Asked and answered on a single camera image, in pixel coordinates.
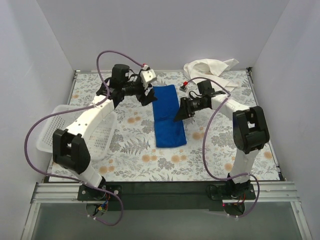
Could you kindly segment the blue microfiber towel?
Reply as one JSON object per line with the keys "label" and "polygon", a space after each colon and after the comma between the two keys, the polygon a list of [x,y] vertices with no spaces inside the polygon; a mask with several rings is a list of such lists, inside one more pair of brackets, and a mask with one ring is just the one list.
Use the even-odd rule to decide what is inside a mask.
{"label": "blue microfiber towel", "polygon": [[184,124],[174,121],[180,108],[175,86],[155,86],[153,89],[157,98],[152,103],[156,147],[177,148],[186,145]]}

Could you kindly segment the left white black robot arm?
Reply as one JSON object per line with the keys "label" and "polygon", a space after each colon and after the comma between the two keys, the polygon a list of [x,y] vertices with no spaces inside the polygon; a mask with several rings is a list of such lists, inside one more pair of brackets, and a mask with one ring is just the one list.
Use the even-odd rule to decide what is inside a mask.
{"label": "left white black robot arm", "polygon": [[57,129],[52,136],[53,162],[74,174],[78,181],[95,188],[101,186],[103,177],[92,167],[87,141],[104,120],[126,96],[136,96],[142,106],[157,100],[152,83],[157,76],[144,64],[139,73],[129,77],[130,67],[115,64],[111,76],[102,79],[102,84],[89,106],[65,129]]}

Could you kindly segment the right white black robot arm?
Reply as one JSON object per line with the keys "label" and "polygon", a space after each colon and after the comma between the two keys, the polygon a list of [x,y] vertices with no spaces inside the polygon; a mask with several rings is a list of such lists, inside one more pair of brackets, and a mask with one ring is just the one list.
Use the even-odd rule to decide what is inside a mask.
{"label": "right white black robot arm", "polygon": [[216,91],[212,86],[214,80],[206,77],[198,77],[198,80],[199,94],[180,99],[174,121],[191,118],[203,109],[212,109],[215,115],[221,113],[232,121],[236,156],[231,172],[219,181],[225,183],[222,194],[232,198],[242,196],[250,189],[254,161],[270,140],[264,111],[260,106],[249,107],[231,99],[224,87]]}

